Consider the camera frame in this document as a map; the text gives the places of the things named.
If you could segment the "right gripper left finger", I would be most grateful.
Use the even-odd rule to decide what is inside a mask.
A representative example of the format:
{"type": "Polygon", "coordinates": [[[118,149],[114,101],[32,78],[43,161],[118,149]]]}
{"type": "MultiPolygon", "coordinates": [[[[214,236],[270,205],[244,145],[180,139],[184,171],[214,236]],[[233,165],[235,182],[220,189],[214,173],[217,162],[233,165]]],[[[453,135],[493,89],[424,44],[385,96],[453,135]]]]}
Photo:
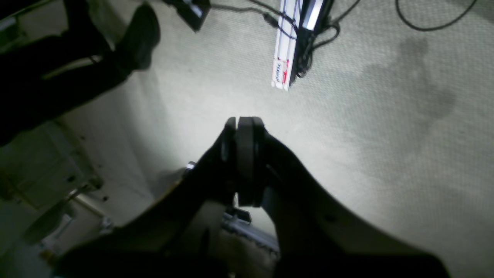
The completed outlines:
{"type": "Polygon", "coordinates": [[[56,278],[228,277],[215,257],[233,198],[247,204],[247,118],[229,118],[182,180],[115,232],[68,251],[56,278]]]}

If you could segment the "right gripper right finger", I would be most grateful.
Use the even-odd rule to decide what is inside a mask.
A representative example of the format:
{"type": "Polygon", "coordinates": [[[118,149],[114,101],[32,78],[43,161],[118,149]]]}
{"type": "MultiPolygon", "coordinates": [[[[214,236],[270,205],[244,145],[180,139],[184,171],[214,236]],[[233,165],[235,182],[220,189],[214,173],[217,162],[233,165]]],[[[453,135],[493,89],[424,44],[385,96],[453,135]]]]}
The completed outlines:
{"type": "Polygon", "coordinates": [[[288,277],[448,278],[430,252],[362,219],[331,196],[258,117],[237,126],[240,206],[261,207],[275,225],[288,277]]]}

